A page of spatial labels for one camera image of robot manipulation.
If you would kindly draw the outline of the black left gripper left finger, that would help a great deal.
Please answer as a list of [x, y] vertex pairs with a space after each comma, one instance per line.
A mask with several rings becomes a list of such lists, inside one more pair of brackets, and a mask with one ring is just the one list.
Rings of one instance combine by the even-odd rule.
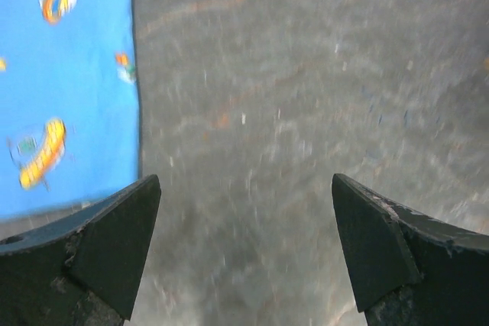
[[149, 175], [1, 241], [3, 325], [123, 325], [131, 318], [161, 188]]

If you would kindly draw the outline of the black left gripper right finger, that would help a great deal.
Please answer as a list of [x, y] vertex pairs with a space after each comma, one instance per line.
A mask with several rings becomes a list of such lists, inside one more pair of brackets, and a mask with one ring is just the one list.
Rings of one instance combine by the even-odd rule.
[[488, 237], [393, 202], [344, 174], [332, 200], [357, 310], [369, 325], [486, 325]]

